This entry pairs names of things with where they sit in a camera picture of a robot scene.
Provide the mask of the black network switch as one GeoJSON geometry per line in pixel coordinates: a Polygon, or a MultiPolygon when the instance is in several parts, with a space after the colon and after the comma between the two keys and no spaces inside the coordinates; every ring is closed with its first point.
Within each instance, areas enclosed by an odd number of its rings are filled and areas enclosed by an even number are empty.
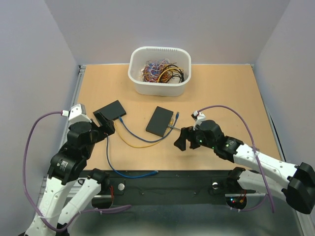
{"type": "Polygon", "coordinates": [[[125,116],[126,111],[119,100],[116,100],[93,112],[98,121],[102,119],[117,120],[119,117],[125,116]]]}
{"type": "Polygon", "coordinates": [[[168,128],[173,114],[173,111],[157,106],[146,127],[146,132],[162,138],[168,128]]]}

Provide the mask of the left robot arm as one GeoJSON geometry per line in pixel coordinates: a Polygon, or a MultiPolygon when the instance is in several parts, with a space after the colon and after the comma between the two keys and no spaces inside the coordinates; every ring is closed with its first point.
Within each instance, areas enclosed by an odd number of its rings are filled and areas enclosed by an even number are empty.
{"type": "Polygon", "coordinates": [[[67,141],[51,158],[46,187],[40,204],[35,204],[27,186],[23,189],[35,216],[24,232],[26,236],[67,236],[75,219],[85,212],[87,204],[96,194],[112,191],[109,174],[99,169],[90,171],[78,192],[67,202],[72,187],[87,165],[96,143],[115,133],[112,120],[102,118],[100,125],[80,109],[53,111],[39,117],[35,123],[50,115],[67,117],[70,126],[67,141]]]}

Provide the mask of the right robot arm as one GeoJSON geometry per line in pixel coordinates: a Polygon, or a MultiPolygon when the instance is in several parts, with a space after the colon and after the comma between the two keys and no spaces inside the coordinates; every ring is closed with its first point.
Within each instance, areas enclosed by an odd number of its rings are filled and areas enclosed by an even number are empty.
{"type": "Polygon", "coordinates": [[[221,159],[247,167],[238,168],[226,180],[232,192],[240,189],[272,194],[287,202],[294,210],[310,214],[315,206],[315,171],[305,162],[299,165],[280,161],[253,148],[242,141],[224,135],[213,120],[206,120],[195,127],[183,127],[174,146],[186,150],[200,146],[211,148],[221,159]]]}

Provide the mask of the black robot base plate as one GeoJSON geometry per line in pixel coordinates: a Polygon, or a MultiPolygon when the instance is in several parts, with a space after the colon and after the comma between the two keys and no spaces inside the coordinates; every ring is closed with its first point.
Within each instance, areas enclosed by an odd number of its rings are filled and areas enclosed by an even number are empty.
{"type": "Polygon", "coordinates": [[[231,197],[235,203],[245,193],[241,187],[228,182],[229,170],[159,171],[143,176],[144,171],[109,171],[113,190],[102,190],[92,199],[95,208],[124,205],[225,205],[231,197]]]}

